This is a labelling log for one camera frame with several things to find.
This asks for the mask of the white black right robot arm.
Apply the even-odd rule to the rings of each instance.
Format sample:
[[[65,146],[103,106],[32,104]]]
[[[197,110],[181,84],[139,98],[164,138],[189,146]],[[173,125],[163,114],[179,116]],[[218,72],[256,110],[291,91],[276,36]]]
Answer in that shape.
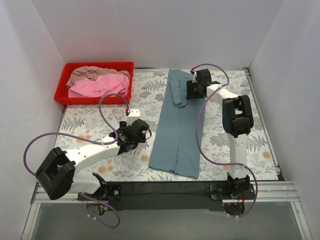
[[[247,142],[254,126],[251,101],[248,95],[237,95],[225,89],[230,82],[221,84],[213,81],[209,69],[197,70],[193,67],[190,71],[193,79],[187,81],[186,99],[205,99],[208,102],[214,99],[222,108],[222,126],[229,140],[229,162],[218,163],[210,160],[202,151],[199,140],[200,117],[196,120],[196,144],[200,154],[210,163],[218,166],[228,166],[227,180],[214,192],[219,195],[228,195],[237,199],[250,189],[252,173],[247,167]]]

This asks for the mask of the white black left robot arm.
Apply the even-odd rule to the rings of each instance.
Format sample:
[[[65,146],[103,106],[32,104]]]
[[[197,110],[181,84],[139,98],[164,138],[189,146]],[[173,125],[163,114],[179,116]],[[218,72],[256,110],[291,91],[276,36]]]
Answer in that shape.
[[[132,124],[125,121],[116,130],[118,139],[112,144],[87,144],[82,147],[62,150],[52,149],[35,173],[50,200],[57,200],[69,192],[85,193],[95,200],[106,196],[107,183],[97,173],[79,172],[103,159],[113,158],[137,148],[146,142],[150,126],[141,119]]]

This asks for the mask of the blue-grey t shirt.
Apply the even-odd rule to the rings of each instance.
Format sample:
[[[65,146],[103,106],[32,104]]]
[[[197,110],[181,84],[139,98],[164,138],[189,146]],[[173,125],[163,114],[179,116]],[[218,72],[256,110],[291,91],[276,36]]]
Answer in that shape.
[[[149,167],[197,179],[201,142],[196,131],[204,126],[204,99],[188,100],[187,81],[193,75],[179,69],[168,72],[167,85],[153,143]]]

